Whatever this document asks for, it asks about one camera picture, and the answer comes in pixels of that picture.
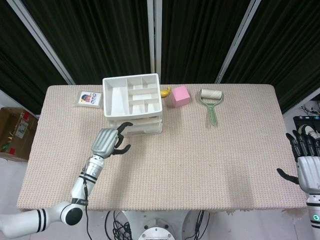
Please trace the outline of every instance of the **cardboard box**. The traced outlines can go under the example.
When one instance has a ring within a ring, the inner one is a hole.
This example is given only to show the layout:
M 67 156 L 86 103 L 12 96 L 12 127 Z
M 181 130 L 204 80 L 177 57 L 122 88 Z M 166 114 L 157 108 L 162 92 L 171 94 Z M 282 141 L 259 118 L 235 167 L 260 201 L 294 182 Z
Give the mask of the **cardboard box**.
M 22 108 L 1 108 L 0 158 L 27 162 L 37 125 L 38 119 Z

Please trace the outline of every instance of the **paper roll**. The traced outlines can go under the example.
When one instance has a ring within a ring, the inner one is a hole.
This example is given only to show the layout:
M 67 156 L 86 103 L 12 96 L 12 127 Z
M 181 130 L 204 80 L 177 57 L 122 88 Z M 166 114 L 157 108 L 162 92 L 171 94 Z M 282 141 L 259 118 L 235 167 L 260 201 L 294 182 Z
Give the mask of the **paper roll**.
M 220 100 L 222 97 L 222 91 L 201 88 L 201 98 L 203 99 L 217 99 Z

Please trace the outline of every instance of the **metal base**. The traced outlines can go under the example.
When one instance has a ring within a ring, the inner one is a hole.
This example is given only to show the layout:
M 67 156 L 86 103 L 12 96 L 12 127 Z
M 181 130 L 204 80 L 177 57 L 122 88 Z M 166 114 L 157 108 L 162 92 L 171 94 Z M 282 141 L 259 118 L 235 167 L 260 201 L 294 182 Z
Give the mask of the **metal base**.
M 182 227 L 189 211 L 122 212 L 129 221 L 133 240 L 182 240 Z

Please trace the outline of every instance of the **black curtain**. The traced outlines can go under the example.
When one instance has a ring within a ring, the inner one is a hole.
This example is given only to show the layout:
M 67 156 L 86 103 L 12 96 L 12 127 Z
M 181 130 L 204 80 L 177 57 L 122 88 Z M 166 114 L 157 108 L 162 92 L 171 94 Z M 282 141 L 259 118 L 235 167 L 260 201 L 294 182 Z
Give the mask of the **black curtain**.
M 320 87 L 320 1 L 262 0 L 221 83 L 271 84 L 282 112 Z
M 0 9 L 0 89 L 40 114 L 47 88 L 66 82 L 9 4 Z
M 162 0 L 163 84 L 214 83 L 250 0 Z
M 150 73 L 146 0 L 24 0 L 77 84 Z

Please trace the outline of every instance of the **robotic hand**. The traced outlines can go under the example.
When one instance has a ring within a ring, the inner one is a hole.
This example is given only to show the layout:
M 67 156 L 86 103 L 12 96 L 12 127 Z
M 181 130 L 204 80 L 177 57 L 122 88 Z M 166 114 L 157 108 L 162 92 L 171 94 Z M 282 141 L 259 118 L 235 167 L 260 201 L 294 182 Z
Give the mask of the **robotic hand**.
M 313 140 L 309 135 L 292 131 L 295 138 L 289 133 L 289 139 L 298 177 L 286 174 L 282 169 L 277 172 L 284 179 L 300 185 L 308 194 L 306 205 L 309 211 L 310 222 L 316 240 L 320 240 L 320 141 Z
M 18 214 L 0 214 L 0 232 L 7 238 L 18 238 L 46 230 L 53 222 L 75 225 L 80 222 L 83 210 L 87 209 L 90 195 L 103 167 L 111 155 L 125 154 L 131 145 L 117 149 L 124 136 L 121 132 L 131 122 L 124 122 L 118 129 L 102 129 L 92 145 L 93 156 L 89 158 L 77 178 L 72 191 L 71 203 L 61 202 L 50 208 L 31 210 Z

